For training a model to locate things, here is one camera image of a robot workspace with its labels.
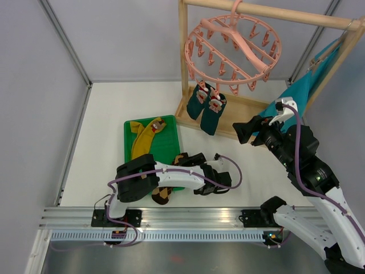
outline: white wall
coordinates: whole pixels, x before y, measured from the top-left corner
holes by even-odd
[[[245,2],[323,14],[330,0]],[[180,79],[178,0],[50,3],[92,81]],[[201,18],[227,13],[190,6],[189,31]],[[268,18],[265,22],[272,25],[283,43],[281,59],[270,77],[287,79],[315,27]]]
[[[0,265],[25,270],[86,85],[36,0],[0,9]]]
[[[365,37],[356,45],[306,117],[319,140],[319,157],[335,172],[365,227]]]

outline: teal cloth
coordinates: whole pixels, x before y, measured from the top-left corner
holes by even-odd
[[[331,42],[328,46],[326,46],[321,52],[319,52],[314,57],[314,60],[316,61],[336,41],[337,39]],[[314,73],[311,70],[308,71],[301,79],[295,81],[290,87],[287,88],[287,90],[285,90],[279,96],[279,98],[293,97],[294,101],[297,103],[298,112],[301,117],[303,116],[304,111],[306,109],[308,99],[312,96],[314,92],[313,89],[314,85],[316,84],[318,79],[322,76],[324,70],[327,68],[327,66],[330,64],[333,58],[336,56],[339,47],[340,45],[331,54],[329,54],[328,57],[322,63],[319,64]],[[275,109],[275,101],[271,102],[264,111],[259,113],[259,115],[262,117],[276,116],[276,114],[277,112]],[[286,132],[287,129],[294,124],[296,124],[296,120],[295,117],[293,116],[284,122],[281,131]]]

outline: teal sock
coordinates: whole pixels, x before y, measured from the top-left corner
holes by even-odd
[[[205,83],[205,87],[206,90],[203,90],[197,84],[194,88],[193,95],[190,97],[188,105],[186,106],[186,111],[193,120],[196,120],[199,117],[209,99],[210,85]]]
[[[214,135],[218,126],[219,118],[222,116],[223,110],[226,107],[227,100],[225,96],[219,93],[220,100],[215,96],[209,96],[208,103],[205,105],[203,115],[201,117],[200,128]]]

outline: green tray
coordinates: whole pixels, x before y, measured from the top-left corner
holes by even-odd
[[[140,120],[133,120],[141,123],[146,127],[153,118],[146,118]],[[151,144],[150,154],[153,155],[155,161],[164,164],[172,164],[176,155],[180,154],[179,138],[177,136],[176,119],[173,115],[161,116],[166,122],[166,127],[162,132],[156,134],[153,137]],[[137,133],[131,132],[131,121],[124,123],[124,161],[125,163],[131,160],[132,157],[132,145],[137,137]],[[174,188],[174,190],[183,190],[183,187]]]

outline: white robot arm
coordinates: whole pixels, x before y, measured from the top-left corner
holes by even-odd
[[[291,183],[316,207],[331,233],[301,217],[285,201],[273,197],[261,205],[261,215],[268,224],[293,232],[325,261],[332,274],[365,273],[365,233],[343,196],[331,168],[315,156],[319,145],[312,131],[300,125],[297,104],[291,97],[280,98],[275,117],[252,118],[235,123],[240,143],[246,143],[258,132],[252,145],[264,144],[283,164]],[[297,125],[282,133],[281,122],[295,114]]]

